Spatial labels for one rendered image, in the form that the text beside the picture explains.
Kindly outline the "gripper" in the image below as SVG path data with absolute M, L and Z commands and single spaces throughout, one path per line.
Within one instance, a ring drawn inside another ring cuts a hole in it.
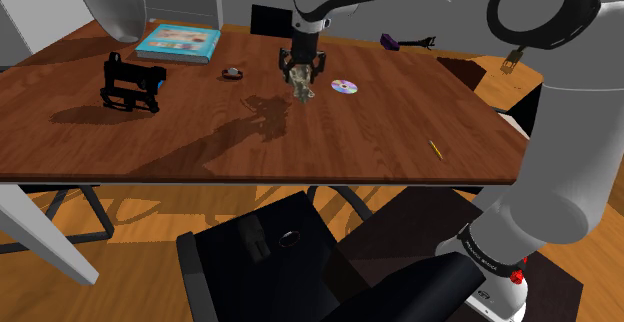
M 288 74 L 294 65 L 310 65 L 310 83 L 313 84 L 324 71 L 326 62 L 326 53 L 317 51 L 318 38 L 318 33 L 294 31 L 291 51 L 284 48 L 279 50 L 278 67 L 281 72 Z M 317 63 L 313 63 L 315 58 L 318 59 Z

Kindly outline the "grey tan figure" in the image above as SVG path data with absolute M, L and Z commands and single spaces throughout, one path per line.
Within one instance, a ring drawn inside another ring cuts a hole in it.
M 310 89 L 311 68 L 309 65 L 296 65 L 288 73 L 287 82 L 293 87 L 293 96 L 307 103 L 315 94 Z

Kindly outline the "black box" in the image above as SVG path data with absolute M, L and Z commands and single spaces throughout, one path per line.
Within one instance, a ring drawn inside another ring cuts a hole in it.
M 250 33 L 290 39 L 293 35 L 292 11 L 253 4 Z

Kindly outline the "purple and black tool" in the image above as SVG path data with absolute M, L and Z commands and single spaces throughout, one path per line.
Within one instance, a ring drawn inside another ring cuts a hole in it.
M 435 36 L 426 37 L 416 41 L 396 41 L 389 34 L 383 33 L 380 44 L 386 50 L 399 51 L 401 47 L 422 47 L 430 50 L 435 45 Z

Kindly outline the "brown wooden desk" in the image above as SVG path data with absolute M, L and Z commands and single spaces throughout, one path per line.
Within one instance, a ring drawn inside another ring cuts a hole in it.
M 142 184 L 103 198 L 117 243 L 167 242 L 247 212 L 257 185 L 515 180 L 525 137 L 436 59 L 328 43 L 301 103 L 277 68 L 283 46 L 226 32 L 210 63 L 167 65 L 159 112 L 121 112 L 102 104 L 103 65 L 136 53 L 89 23 L 0 73 L 0 180 Z M 231 67 L 241 80 L 221 76 Z

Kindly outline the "blue book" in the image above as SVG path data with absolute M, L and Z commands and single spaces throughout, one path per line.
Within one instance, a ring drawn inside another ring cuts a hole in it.
M 220 30 L 160 24 L 135 49 L 143 59 L 208 64 Z

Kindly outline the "black stapler-like device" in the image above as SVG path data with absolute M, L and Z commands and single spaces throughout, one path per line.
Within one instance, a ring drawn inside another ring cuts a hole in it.
M 105 85 L 100 89 L 103 106 L 132 112 L 160 111 L 156 95 L 166 80 L 166 69 L 123 62 L 118 52 L 111 52 L 104 62 Z

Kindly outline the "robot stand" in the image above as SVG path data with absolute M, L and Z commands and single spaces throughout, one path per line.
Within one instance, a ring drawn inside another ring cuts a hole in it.
M 338 242 L 324 280 L 339 302 L 434 255 L 482 211 L 445 187 L 407 187 Z M 522 322 L 576 322 L 583 284 L 539 252 L 528 257 Z

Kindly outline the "black office chair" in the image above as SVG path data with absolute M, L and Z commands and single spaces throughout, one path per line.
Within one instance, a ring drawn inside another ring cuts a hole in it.
M 336 240 L 299 191 L 177 237 L 193 322 L 446 322 L 485 278 L 452 252 L 339 301 L 322 279 Z

